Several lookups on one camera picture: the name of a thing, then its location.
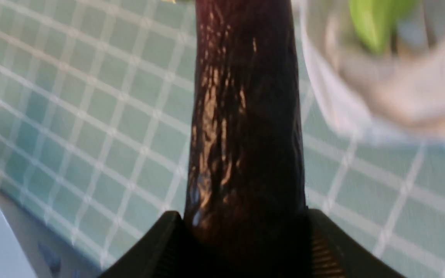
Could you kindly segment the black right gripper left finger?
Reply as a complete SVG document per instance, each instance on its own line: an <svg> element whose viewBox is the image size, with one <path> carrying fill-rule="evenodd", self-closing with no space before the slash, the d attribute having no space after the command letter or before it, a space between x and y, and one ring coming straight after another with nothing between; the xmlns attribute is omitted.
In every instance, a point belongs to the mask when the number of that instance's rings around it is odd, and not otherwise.
<svg viewBox="0 0 445 278"><path fill-rule="evenodd" d="M187 233L180 213L166 211L101 278L184 278Z"/></svg>

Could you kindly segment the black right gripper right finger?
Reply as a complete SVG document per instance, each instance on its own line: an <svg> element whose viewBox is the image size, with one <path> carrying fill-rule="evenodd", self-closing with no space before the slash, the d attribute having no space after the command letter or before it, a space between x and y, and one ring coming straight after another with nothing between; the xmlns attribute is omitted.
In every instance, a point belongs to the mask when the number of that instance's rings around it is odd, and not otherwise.
<svg viewBox="0 0 445 278"><path fill-rule="evenodd" d="M309 278L403 278L345 233L325 213L308 210Z"/></svg>

